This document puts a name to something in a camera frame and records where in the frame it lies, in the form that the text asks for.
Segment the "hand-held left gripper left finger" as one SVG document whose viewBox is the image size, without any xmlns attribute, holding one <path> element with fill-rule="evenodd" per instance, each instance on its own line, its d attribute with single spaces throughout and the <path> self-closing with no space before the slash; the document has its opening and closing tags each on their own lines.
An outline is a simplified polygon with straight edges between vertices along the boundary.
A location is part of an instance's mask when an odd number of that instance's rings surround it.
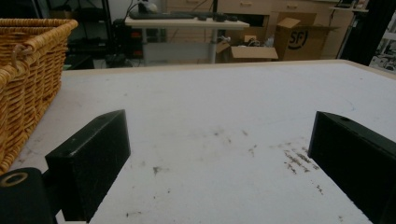
<svg viewBox="0 0 396 224">
<path fill-rule="evenodd" d="M 96 117 L 45 156 L 67 221 L 91 221 L 131 155 L 124 110 Z"/>
</svg>

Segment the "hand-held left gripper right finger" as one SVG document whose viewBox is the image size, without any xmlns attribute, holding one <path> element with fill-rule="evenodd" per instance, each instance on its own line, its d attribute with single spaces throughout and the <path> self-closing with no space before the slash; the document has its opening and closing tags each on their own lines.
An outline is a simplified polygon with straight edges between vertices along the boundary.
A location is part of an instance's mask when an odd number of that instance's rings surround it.
<svg viewBox="0 0 396 224">
<path fill-rule="evenodd" d="M 358 122 L 316 113 L 308 157 L 374 224 L 396 224 L 396 143 Z"/>
</svg>

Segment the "wicker basket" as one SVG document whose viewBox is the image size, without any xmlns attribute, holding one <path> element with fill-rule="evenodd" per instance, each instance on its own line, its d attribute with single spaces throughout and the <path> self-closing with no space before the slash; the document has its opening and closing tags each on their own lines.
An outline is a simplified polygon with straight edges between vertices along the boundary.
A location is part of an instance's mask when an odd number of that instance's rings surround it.
<svg viewBox="0 0 396 224">
<path fill-rule="evenodd" d="M 0 175 L 61 88 L 67 39 L 75 20 L 0 19 Z"/>
</svg>

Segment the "black metal rack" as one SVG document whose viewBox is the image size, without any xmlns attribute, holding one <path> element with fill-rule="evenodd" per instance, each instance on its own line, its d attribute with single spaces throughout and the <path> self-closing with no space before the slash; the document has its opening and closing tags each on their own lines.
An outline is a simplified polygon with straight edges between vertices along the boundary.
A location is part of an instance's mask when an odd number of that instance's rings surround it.
<svg viewBox="0 0 396 224">
<path fill-rule="evenodd" d="M 68 37 L 68 55 L 99 59 L 111 51 L 113 36 L 108 0 L 34 0 L 44 19 L 78 22 Z"/>
</svg>

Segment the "black electronics box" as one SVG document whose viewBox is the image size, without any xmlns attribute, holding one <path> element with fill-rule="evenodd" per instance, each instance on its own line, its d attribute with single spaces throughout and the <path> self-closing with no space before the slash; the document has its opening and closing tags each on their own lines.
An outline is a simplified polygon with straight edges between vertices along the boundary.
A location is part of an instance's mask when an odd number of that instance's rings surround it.
<svg viewBox="0 0 396 224">
<path fill-rule="evenodd" d="M 115 51 L 124 59 L 139 60 L 144 58 L 142 30 L 127 26 L 124 19 L 113 21 Z"/>
</svg>

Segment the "large cardboard box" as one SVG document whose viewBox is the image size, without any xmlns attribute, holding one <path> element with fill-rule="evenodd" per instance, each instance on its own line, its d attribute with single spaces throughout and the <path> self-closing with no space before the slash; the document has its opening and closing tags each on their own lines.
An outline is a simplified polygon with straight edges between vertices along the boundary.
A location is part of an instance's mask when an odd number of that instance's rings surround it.
<svg viewBox="0 0 396 224">
<path fill-rule="evenodd" d="M 280 61 L 318 60 L 329 32 L 335 27 L 301 24 L 285 18 L 276 25 L 274 48 Z"/>
</svg>

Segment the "white table mat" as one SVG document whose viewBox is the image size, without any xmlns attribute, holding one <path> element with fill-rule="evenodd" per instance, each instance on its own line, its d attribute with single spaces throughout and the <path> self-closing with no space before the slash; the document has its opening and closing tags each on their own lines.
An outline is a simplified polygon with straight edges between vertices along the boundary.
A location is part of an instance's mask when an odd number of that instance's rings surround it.
<svg viewBox="0 0 396 224">
<path fill-rule="evenodd" d="M 66 71 L 15 168 L 122 109 L 131 157 L 91 224 L 370 224 L 307 157 L 315 115 L 396 141 L 396 77 L 348 61 Z"/>
</svg>

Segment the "small open cardboard box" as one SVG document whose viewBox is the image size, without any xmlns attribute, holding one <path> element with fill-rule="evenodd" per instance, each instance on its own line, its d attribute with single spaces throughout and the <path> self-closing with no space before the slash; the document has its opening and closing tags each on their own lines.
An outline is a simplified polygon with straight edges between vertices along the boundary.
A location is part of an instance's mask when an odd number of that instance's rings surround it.
<svg viewBox="0 0 396 224">
<path fill-rule="evenodd" d="M 259 63 L 277 59 L 275 48 L 231 46 L 224 41 L 216 45 L 216 63 Z"/>
</svg>

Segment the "black keyboard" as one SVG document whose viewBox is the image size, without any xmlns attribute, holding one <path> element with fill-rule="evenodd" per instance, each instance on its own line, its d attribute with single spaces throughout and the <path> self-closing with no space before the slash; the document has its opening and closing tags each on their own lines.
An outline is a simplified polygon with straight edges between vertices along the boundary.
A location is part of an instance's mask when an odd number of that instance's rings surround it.
<svg viewBox="0 0 396 224">
<path fill-rule="evenodd" d="M 181 20 L 194 19 L 194 16 L 184 13 L 135 13 L 130 12 L 129 17 L 133 20 Z"/>
</svg>

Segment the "desk with white legs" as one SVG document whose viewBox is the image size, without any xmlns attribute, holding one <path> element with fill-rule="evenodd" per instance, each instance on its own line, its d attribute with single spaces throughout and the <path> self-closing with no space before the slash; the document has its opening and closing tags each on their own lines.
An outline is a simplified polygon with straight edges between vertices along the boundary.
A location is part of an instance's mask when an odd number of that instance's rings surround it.
<svg viewBox="0 0 396 224">
<path fill-rule="evenodd" d="M 206 19 L 180 19 L 180 20 L 133 20 L 127 18 L 125 24 L 135 29 L 142 30 L 142 47 L 144 65 L 158 61 L 190 61 L 207 60 L 209 63 L 216 61 L 216 49 L 219 30 L 243 30 L 249 24 L 242 21 L 213 21 Z M 147 29 L 209 29 L 211 39 L 208 43 L 149 43 Z"/>
</svg>

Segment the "black metal post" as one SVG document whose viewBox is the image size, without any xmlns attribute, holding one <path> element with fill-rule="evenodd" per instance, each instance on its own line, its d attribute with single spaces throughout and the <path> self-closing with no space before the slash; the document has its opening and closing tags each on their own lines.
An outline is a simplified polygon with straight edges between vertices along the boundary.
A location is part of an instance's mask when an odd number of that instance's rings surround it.
<svg viewBox="0 0 396 224">
<path fill-rule="evenodd" d="M 396 11 L 396 0 L 369 0 L 364 14 L 346 42 L 341 59 L 369 65 Z"/>
</svg>

